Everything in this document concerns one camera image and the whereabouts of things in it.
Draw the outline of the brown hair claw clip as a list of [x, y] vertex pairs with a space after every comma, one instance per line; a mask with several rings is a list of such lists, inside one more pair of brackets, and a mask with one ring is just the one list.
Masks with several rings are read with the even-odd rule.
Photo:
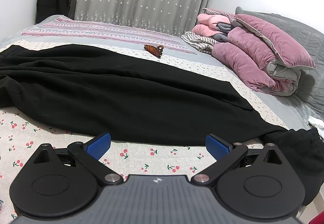
[[148, 51], [149, 53], [151, 53], [157, 58], [161, 58], [161, 56], [163, 55], [164, 47], [162, 45], [159, 45], [157, 47], [151, 45], [145, 45], [144, 50]]

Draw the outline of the pink folded garment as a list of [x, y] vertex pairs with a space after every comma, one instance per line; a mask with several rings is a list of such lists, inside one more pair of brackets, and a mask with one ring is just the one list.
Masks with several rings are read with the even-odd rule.
[[192, 32], [217, 42], [228, 42], [228, 33], [234, 29], [230, 19], [224, 15], [199, 14]]

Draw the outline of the white small object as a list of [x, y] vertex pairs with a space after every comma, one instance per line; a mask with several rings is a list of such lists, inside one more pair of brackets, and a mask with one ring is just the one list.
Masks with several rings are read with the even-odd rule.
[[309, 116], [308, 117], [308, 123], [313, 126], [313, 127], [316, 127], [317, 129], [321, 129], [323, 130], [324, 129], [324, 121], [321, 120], [321, 119], [317, 119], [313, 116]]

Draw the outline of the pink striped blanket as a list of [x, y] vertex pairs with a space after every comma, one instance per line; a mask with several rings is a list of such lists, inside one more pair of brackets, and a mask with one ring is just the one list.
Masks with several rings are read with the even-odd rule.
[[172, 35], [103, 22], [75, 21], [64, 15], [60, 15], [46, 23], [37, 24], [29, 30], [23, 31], [22, 34], [39, 37], [105, 39], [154, 47], [162, 45], [165, 49], [195, 54], [195, 52], [182, 45], [182, 43]]

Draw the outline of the black pants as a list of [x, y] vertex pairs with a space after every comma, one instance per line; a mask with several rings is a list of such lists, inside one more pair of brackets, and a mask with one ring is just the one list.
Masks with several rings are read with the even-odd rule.
[[1, 106], [74, 133], [114, 140], [201, 146], [205, 136], [274, 143], [305, 187], [308, 205], [323, 184], [316, 129], [287, 130], [262, 119], [223, 82], [159, 62], [86, 45], [1, 52]]

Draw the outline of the cherry print bed sheet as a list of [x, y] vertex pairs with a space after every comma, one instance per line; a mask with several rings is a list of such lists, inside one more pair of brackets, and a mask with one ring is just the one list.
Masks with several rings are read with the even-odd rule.
[[233, 150], [204, 171], [119, 174], [85, 152], [39, 145], [13, 180], [16, 223], [295, 223], [291, 167], [271, 143]]

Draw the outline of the purple grey folded comforter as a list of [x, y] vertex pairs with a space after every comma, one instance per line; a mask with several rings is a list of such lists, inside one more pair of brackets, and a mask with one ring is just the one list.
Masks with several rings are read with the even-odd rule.
[[227, 42], [215, 44], [211, 54], [254, 91], [290, 96], [302, 71], [316, 68], [306, 49], [274, 24], [247, 14], [229, 19]]

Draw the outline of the grey white striped garment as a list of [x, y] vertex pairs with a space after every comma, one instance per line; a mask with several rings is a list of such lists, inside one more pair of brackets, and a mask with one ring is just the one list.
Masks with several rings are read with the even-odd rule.
[[181, 35], [181, 39], [197, 51], [211, 55], [214, 45], [218, 43], [213, 38], [204, 37], [191, 31], [186, 31]]

